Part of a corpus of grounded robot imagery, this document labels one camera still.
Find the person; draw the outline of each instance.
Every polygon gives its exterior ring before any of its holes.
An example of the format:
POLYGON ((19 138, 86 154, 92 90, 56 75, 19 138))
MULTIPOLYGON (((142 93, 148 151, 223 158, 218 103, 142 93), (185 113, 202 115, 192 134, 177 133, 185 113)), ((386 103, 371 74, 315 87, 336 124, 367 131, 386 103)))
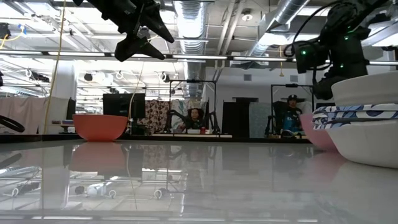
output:
POLYGON ((185 123, 178 128, 184 129, 201 129, 203 124, 204 112, 199 108, 192 108, 188 110, 188 116, 185 117, 185 123))
POLYGON ((284 113, 283 130, 289 130, 293 133, 302 130, 299 115, 303 113, 297 108, 297 95, 290 95, 287 98, 288 107, 284 113))

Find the pink curtain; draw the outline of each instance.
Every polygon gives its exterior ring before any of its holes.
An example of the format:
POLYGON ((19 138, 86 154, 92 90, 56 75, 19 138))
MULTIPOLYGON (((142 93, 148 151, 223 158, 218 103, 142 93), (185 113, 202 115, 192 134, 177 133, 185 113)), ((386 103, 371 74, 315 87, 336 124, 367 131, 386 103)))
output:
POLYGON ((0 126, 0 133, 36 134, 44 114, 45 99, 37 97, 0 98, 0 115, 11 118, 25 127, 23 133, 17 133, 9 128, 0 126))

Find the stack of bowls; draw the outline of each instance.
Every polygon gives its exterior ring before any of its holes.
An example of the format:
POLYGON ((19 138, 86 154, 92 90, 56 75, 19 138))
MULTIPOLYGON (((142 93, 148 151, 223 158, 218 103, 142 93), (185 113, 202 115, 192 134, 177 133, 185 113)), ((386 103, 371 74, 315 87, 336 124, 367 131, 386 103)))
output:
POLYGON ((314 129, 326 130, 345 158, 398 168, 398 72, 366 75, 332 86, 336 106, 314 112, 314 129))

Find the man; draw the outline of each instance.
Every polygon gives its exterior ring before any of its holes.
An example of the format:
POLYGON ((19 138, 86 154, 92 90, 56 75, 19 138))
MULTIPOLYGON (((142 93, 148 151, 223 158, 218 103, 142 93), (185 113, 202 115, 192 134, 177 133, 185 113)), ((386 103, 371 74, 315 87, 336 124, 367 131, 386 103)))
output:
POLYGON ((293 133, 302 130, 299 115, 303 113, 300 108, 297 108, 297 96, 290 95, 287 98, 288 107, 284 113, 283 130, 289 130, 293 133))

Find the hair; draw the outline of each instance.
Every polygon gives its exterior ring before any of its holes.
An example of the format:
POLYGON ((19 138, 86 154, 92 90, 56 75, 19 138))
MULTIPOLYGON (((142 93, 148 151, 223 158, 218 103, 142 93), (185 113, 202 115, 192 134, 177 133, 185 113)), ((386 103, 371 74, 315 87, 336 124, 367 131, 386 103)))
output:
POLYGON ((188 109, 188 117, 189 117, 189 119, 192 119, 191 114, 192 114, 193 110, 197 110, 198 111, 198 114, 199 114, 199 118, 198 119, 203 119, 203 117, 205 115, 205 112, 201 108, 188 109))

